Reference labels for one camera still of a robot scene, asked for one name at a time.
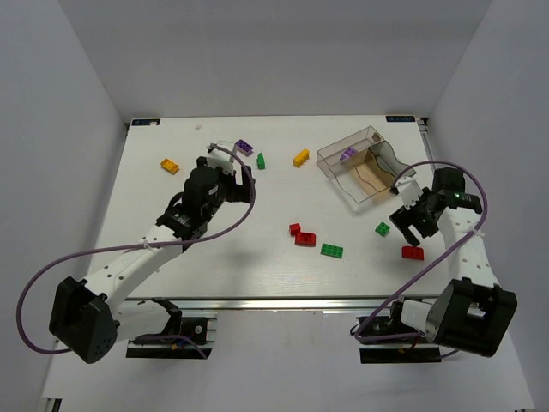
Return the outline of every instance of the white table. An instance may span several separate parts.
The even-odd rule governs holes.
[[[378,297],[393,293],[443,252],[440,235],[422,240],[426,260],[401,257],[406,244],[396,227],[382,238],[374,232],[401,206],[399,197],[354,213],[316,165],[317,151],[372,125],[408,164],[425,160],[416,123],[387,123],[384,116],[163,118],[157,126],[131,126],[99,245],[139,239],[181,190],[196,158],[210,142],[244,139],[263,152],[267,167],[257,170],[256,156],[244,158],[256,178],[256,207],[237,230],[212,242],[192,246],[162,267],[132,294],[135,297]],[[300,168],[293,157],[308,148],[311,158]],[[177,162],[176,175],[162,170],[164,158]],[[431,186],[429,167],[418,180]],[[242,203],[224,204],[208,233],[234,223]],[[288,225],[317,235],[314,249],[298,247]],[[344,247],[343,259],[320,255],[320,245]],[[113,255],[95,257],[92,270]],[[437,295],[448,283],[446,264],[409,289],[410,294]]]
[[[345,296],[391,294],[443,251],[442,239],[422,241],[427,260],[401,258],[405,245],[393,227],[374,233],[400,206],[393,198],[363,214],[344,206],[315,165],[316,151],[373,125],[402,161],[426,158],[416,124],[386,124],[383,117],[177,118],[160,126],[131,127],[99,245],[139,240],[186,179],[209,142],[244,139],[265,154],[267,168],[254,167],[257,206],[234,233],[192,246],[134,296],[293,297],[292,304],[249,300],[219,306],[318,307],[296,297],[334,297],[329,311],[220,311],[208,360],[126,359],[121,342],[100,362],[86,365],[73,354],[54,358],[43,397],[62,398],[60,412],[501,412],[533,406],[512,342],[505,337],[491,359],[459,354],[442,364],[360,365],[359,345],[348,335],[355,314],[344,313]],[[311,151],[300,169],[302,149]],[[165,157],[182,166],[172,176],[159,168]],[[418,169],[431,185],[431,169]],[[245,205],[225,204],[210,233],[235,221]],[[300,222],[317,243],[345,248],[342,260],[293,244],[288,225]],[[99,256],[93,269],[113,259]],[[444,265],[419,282],[413,294],[438,294],[448,282]],[[193,308],[213,307],[192,300]]]

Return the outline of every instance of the yellow block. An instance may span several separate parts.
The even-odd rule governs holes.
[[[300,167],[305,163],[307,159],[309,159],[309,150],[304,148],[300,154],[293,158],[293,165],[296,167]]]
[[[179,170],[179,165],[169,159],[164,159],[160,165],[163,169],[167,170],[171,174],[175,174]]]

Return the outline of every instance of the green block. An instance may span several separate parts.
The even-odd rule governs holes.
[[[320,254],[324,256],[331,256],[332,258],[341,259],[343,257],[343,248],[334,245],[328,245],[323,243],[323,247],[320,250]]]
[[[376,227],[376,232],[381,236],[385,237],[389,233],[390,227],[385,223],[381,222],[379,226]]]
[[[257,155],[257,168],[263,170],[265,168],[265,159],[263,159],[263,153]]]

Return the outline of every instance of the black label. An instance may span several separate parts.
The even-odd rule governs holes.
[[[389,123],[414,123],[414,116],[385,116],[385,119]]]
[[[159,124],[159,118],[134,118],[131,121],[132,126],[158,126]]]

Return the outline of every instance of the lego brick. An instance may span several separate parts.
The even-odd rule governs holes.
[[[349,159],[351,157],[353,157],[354,155],[356,155],[358,152],[354,149],[354,148],[347,148],[347,150],[345,150],[343,152],[343,154],[340,156],[340,161],[344,160],[344,159]]]
[[[376,227],[376,233],[378,233],[379,235],[385,237],[385,236],[387,236],[387,233],[389,233],[389,229],[390,229],[389,225],[386,225],[385,223],[381,222]]]
[[[263,157],[263,153],[257,155],[257,168],[259,170],[263,170],[265,168],[265,158]]]
[[[299,225],[299,223],[294,223],[294,224],[290,225],[290,234],[292,236],[295,236],[299,232],[301,232],[301,226]]]
[[[297,246],[316,246],[317,236],[314,233],[298,232],[295,234],[295,244]]]
[[[164,159],[160,165],[164,170],[167,170],[171,174],[175,174],[179,170],[179,165],[169,159]]]
[[[330,256],[332,258],[343,258],[343,248],[339,246],[334,245],[328,245],[327,243],[323,243],[323,247],[320,250],[320,254],[324,256]]]
[[[251,152],[254,151],[254,148],[252,148],[248,143],[246,143],[244,140],[240,139],[237,142],[237,150],[242,153],[243,155],[249,156],[251,155]]]
[[[296,167],[300,167],[305,163],[307,159],[309,159],[309,150],[304,148],[300,154],[293,158],[293,165]]]
[[[413,246],[403,246],[402,257],[406,259],[425,260],[423,249]]]

